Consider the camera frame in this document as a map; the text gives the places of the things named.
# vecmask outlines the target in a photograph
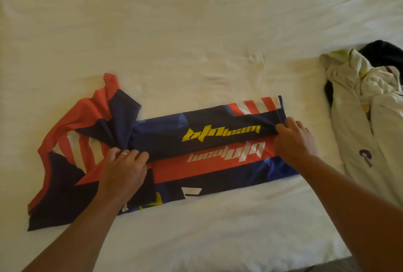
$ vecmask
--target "clothing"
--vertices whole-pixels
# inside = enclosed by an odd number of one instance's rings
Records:
[[[39,148],[42,190],[29,204],[29,230],[72,222],[98,189],[111,147],[149,153],[145,182],[120,213],[297,174],[274,153],[280,96],[136,120],[140,104],[116,76],[80,100]]]
[[[359,50],[373,67],[378,66],[395,66],[400,72],[400,83],[403,83],[403,50],[399,47],[377,40],[369,43],[364,48]],[[330,106],[333,102],[333,86],[330,81],[325,84],[325,94]]]
[[[332,82],[332,122],[347,175],[403,204],[403,92],[393,66],[373,68],[354,48],[320,56]]]

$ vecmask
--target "forearm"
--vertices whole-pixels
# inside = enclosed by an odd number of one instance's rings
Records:
[[[23,272],[92,271],[120,207],[95,198]]]
[[[296,168],[364,271],[401,269],[401,209],[366,191],[318,157],[309,157]]]

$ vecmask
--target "white bed sheet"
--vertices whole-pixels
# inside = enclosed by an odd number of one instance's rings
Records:
[[[403,0],[3,0],[0,270],[66,227],[27,233],[37,148],[104,72],[142,118],[282,95],[342,171],[317,56],[402,46]],[[119,216],[96,271],[280,271],[349,255],[301,177]]]

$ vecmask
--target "jersey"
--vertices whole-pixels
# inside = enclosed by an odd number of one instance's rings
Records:
[[[28,230],[73,222],[95,196],[111,147],[150,155],[143,185],[119,213],[297,174],[273,147],[285,120],[280,96],[137,120],[140,104],[116,76],[103,78],[105,87],[78,101],[38,149],[45,178],[28,205]]]

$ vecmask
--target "purple embroidered logo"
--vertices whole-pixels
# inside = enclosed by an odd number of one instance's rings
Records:
[[[371,168],[372,164],[370,162],[370,159],[372,158],[372,154],[365,149],[360,150],[360,155],[364,158],[364,161],[367,163],[368,167]]]

